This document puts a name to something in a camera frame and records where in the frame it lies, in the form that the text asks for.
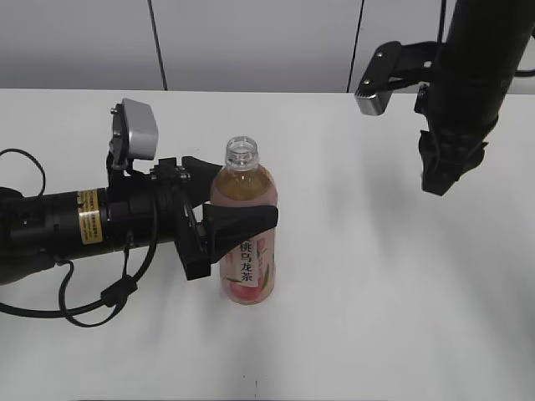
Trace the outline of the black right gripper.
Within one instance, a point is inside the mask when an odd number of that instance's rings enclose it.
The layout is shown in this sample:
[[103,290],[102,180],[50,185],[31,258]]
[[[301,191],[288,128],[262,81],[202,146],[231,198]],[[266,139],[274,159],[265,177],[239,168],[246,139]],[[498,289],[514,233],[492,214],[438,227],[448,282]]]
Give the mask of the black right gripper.
[[419,87],[414,111],[425,117],[428,128],[420,132],[421,189],[444,195],[465,173],[478,167],[485,156],[487,136],[497,125],[489,122],[444,119],[430,109],[430,85]]

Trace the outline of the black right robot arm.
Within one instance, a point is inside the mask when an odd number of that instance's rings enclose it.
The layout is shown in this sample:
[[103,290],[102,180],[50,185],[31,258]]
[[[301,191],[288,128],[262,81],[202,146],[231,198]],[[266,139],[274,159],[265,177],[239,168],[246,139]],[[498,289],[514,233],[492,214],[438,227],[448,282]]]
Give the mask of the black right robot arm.
[[483,161],[486,137],[534,30],[534,2],[459,1],[433,62],[437,78],[421,87],[423,191],[444,195]]

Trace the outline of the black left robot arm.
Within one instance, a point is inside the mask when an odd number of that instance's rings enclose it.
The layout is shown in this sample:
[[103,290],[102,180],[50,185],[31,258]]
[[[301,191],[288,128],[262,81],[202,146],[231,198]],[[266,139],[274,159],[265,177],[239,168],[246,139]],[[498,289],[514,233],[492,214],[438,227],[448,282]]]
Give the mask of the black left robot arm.
[[274,228],[276,206],[209,204],[214,165],[191,156],[158,161],[148,174],[110,174],[106,188],[24,197],[1,190],[1,282],[57,261],[172,242],[186,274],[211,274],[242,242]]

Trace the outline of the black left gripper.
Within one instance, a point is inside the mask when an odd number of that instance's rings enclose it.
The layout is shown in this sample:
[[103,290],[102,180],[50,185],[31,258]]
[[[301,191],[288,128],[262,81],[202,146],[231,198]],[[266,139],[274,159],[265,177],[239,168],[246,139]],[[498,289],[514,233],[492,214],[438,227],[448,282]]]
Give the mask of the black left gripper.
[[[183,156],[164,158],[148,174],[113,170],[106,159],[106,242],[115,250],[148,246],[153,258],[158,244],[175,245],[186,279],[211,275],[211,264],[278,223],[276,206],[225,207],[205,204],[222,166]],[[193,210],[202,206],[203,221]]]

